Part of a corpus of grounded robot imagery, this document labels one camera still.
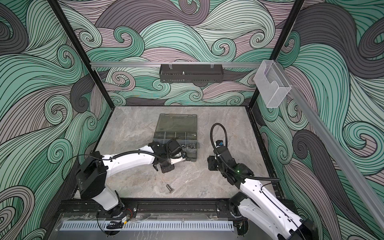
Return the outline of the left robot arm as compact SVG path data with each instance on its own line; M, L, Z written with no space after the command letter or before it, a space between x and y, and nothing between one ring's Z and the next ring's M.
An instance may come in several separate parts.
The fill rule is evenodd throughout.
M176 163L187 158L188 154L176 140L169 140L165 144L151 142L137 150L120 154L101 155L99 151L93 152L87 155L76 174L80 198L97 202L107 212L120 213L124 204L118 193L107 186L107 178L144 165L151 165L156 171L160 167L162 173L167 173L175 168Z

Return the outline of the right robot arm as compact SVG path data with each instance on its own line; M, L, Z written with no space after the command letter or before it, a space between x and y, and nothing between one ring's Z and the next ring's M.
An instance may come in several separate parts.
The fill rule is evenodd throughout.
M244 164L236 163L225 146L214 147L215 170L239 192L230 199L231 214L244 217L257 225L273 240L317 240L318 228L303 220L261 183Z

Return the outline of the grey plastic organizer box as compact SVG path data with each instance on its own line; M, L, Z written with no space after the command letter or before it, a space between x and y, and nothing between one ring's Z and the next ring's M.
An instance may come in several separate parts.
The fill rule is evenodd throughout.
M160 114L153 140L165 144L175 139L187 153L187 161L197 161L198 116L188 114Z

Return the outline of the black wall tray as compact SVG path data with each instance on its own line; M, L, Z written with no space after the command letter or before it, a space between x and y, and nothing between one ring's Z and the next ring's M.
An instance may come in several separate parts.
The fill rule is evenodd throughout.
M219 83L224 69L222 65L161 65L159 75L163 83Z

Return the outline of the clear plastic wall holder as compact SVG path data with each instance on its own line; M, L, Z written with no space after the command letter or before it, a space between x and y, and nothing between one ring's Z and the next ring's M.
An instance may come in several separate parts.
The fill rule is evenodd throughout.
M269 109L278 108L292 89L285 69L274 60L260 64L254 82Z

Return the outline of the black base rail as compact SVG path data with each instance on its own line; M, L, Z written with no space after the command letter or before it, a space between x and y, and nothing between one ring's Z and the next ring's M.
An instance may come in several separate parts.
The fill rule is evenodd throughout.
M156 199L156 198L122 198L122 202L112 210L105 210L94 200L62 201L59 211L63 213L97 213L100 218L117 217L120 213L138 218L143 214L208 214L219 218L238 216L237 208L245 197L230 199Z

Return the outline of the aluminium wall rail back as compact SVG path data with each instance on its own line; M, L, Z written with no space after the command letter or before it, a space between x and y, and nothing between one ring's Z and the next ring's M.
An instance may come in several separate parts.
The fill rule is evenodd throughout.
M172 68L173 65L222 65L223 68L246 68L254 69L261 65L261 62L108 62L97 61L90 62L92 68L159 68L161 65L168 65Z

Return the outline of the aluminium wall rail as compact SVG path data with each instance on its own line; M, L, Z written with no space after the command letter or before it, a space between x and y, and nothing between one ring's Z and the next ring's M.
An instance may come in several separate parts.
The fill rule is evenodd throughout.
M290 93L302 110L303 114L313 126L318 137L325 145L331 157L336 161L339 168L344 172L352 187L355 189L362 202L366 205L373 219L381 230L384 229L384 203L380 196L375 192L367 179L362 175L353 163L348 153L344 150L338 140L332 135L324 121L319 117L317 102L314 90L302 92L301 85L296 83L284 67L276 62L277 69L283 75L287 85L291 87Z
M173 65L222 65L223 68L246 68L254 69L261 65L261 62L108 62L97 61L90 62L92 68L159 68L161 65L168 65L172 68Z

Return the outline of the aluminium wall rail right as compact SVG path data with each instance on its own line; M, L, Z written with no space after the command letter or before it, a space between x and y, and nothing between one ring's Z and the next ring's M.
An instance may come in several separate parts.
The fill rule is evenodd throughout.
M348 153L344 150L338 140L332 135L324 121L319 117L317 102L314 90L302 92L301 85L296 83L284 67L276 62L277 69L283 75L287 85L291 87L290 93L302 110L303 114L313 126L318 137L325 145L331 157L336 161L339 168L344 172L352 187L355 189L362 202L366 205L373 219L381 230L384 229L384 203L380 196L375 192L367 179L362 175L353 163Z

